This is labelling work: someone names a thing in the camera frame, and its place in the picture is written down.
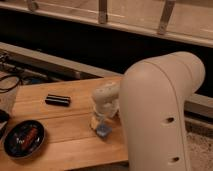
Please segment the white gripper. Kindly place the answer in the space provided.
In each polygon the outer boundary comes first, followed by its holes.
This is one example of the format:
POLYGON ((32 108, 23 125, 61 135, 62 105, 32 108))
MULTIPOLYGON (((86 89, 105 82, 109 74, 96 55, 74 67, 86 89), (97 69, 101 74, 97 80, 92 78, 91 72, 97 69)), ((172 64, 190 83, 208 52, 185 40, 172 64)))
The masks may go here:
POLYGON ((117 102, 95 104, 94 115, 91 117, 90 127, 96 130, 97 127, 103 122, 102 118, 113 118, 119 111, 119 105, 117 102))

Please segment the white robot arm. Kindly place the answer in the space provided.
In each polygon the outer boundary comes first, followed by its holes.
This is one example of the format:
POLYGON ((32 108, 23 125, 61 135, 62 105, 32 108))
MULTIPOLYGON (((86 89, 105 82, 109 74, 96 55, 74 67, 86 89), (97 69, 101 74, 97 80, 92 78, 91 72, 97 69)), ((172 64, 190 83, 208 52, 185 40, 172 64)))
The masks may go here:
POLYGON ((92 126, 101 133, 120 116, 130 171, 191 171, 184 104, 204 78, 204 64, 189 52, 141 60, 119 83, 93 91, 92 126))

